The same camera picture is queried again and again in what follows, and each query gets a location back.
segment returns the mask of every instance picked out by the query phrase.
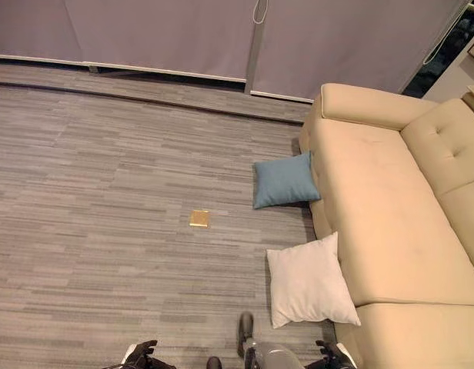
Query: beige sofa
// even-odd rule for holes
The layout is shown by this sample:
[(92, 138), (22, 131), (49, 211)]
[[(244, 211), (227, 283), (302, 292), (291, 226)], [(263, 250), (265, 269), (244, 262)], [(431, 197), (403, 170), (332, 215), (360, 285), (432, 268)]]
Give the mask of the beige sofa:
[(361, 327), (336, 324), (360, 368), (474, 367), (474, 88), (443, 104), (322, 86), (302, 128), (339, 233)]

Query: gold square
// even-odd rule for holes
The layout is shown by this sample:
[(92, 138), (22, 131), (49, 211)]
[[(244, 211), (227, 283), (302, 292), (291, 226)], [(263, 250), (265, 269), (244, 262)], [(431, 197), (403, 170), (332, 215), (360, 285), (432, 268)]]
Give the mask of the gold square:
[(191, 227), (209, 227), (209, 211), (207, 210), (193, 210), (191, 211), (191, 218), (189, 219)]

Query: sofa backrest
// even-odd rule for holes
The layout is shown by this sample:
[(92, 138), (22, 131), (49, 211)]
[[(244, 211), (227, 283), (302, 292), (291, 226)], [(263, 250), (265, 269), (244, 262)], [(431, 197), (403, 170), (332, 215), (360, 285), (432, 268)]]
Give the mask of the sofa backrest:
[(474, 111), (461, 99), (449, 100), (401, 136), (474, 265)]

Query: white pillow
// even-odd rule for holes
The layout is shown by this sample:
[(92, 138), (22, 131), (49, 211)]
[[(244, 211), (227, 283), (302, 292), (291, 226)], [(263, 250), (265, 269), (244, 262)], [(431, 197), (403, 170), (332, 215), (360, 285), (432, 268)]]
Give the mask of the white pillow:
[(360, 325), (338, 262), (338, 232), (285, 250), (267, 250), (273, 328), (290, 321)]

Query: throw pillow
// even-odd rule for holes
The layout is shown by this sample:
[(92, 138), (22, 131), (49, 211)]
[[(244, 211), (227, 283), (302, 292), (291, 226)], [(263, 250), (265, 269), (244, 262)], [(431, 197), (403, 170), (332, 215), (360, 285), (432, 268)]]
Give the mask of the throw pillow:
[(285, 250), (267, 250), (272, 326), (290, 321), (360, 325), (338, 262), (338, 233)]
[(311, 154), (255, 163), (256, 193), (254, 209), (319, 200), (311, 176)]

